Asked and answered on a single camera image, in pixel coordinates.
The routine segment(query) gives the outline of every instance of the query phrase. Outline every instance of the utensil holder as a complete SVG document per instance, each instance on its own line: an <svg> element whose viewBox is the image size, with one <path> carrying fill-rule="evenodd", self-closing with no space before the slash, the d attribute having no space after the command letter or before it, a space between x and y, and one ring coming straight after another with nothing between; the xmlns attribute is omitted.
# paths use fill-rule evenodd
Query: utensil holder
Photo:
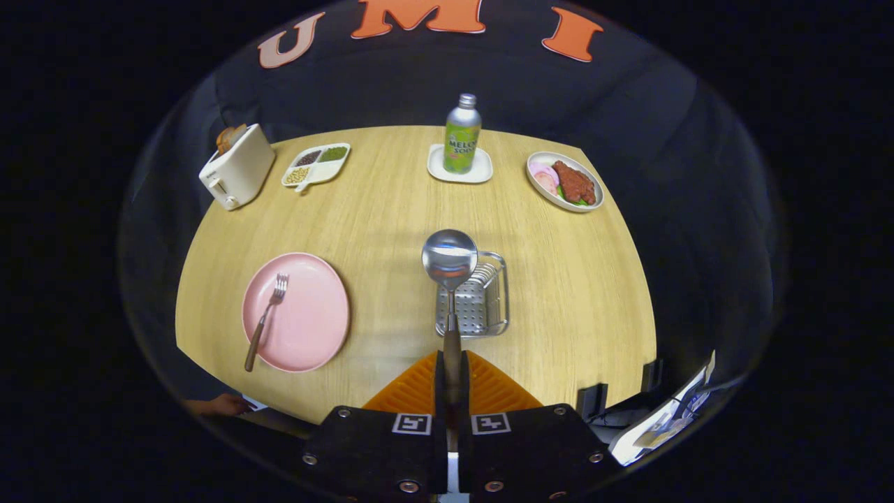
<svg viewBox="0 0 894 503"><path fill-rule="evenodd" d="M506 261L499 254L479 251L472 277L455 295L461 338L499 336L509 327L509 277ZM434 329L440 337L447 320L447 300L447 291L439 286Z"/></svg>

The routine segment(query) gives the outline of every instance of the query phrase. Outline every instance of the fork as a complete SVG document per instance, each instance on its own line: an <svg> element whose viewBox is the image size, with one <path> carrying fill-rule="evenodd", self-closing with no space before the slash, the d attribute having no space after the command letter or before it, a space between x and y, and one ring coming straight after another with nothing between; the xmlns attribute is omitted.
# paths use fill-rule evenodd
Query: fork
<svg viewBox="0 0 894 503"><path fill-rule="evenodd" d="M261 316L261 321L257 323L257 327L255 328L254 335L251 336L251 346L249 346L249 354L245 357L245 371L251 372L252 369L255 368L255 355L257 354L257 343L261 340L261 332L264 331L264 322L267 321L267 313L270 312L270 308L283 303L283 297L285 296L285 289L289 287L289 275L283 273L276 274L276 285L274 287L274 294L270 295L270 302L267 303L267 308L264 309L264 316Z"/></svg>

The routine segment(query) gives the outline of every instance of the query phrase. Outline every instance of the bottle label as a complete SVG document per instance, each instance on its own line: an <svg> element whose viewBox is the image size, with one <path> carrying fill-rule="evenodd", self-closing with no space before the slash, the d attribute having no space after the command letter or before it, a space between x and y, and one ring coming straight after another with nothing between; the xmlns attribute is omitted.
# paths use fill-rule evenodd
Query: bottle label
<svg viewBox="0 0 894 503"><path fill-rule="evenodd" d="M472 169L478 133L481 126L462 127L447 123L444 140L444 169L450 173L465 174Z"/></svg>

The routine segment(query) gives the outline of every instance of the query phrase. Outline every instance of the melon soda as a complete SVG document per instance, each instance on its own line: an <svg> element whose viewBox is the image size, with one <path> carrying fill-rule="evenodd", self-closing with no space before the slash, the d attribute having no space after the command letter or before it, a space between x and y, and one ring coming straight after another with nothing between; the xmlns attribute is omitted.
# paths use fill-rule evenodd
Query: melon soda
<svg viewBox="0 0 894 503"><path fill-rule="evenodd" d="M481 115L475 110L474 94L460 94L460 104L447 115L444 138L444 170L464 175L472 169L472 160L481 132Z"/></svg>

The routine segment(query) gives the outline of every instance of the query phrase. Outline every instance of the pink plate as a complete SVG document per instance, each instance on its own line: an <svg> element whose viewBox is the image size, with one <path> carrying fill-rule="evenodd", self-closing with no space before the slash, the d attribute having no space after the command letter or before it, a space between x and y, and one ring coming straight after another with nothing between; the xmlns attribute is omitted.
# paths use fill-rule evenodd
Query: pink plate
<svg viewBox="0 0 894 503"><path fill-rule="evenodd" d="M332 266L310 253L270 260L251 278L242 299L242 327L249 341L279 272L289 275L289 288L283 303L270 308L257 355L281 371L318 369L332 360L348 335L344 284Z"/></svg>

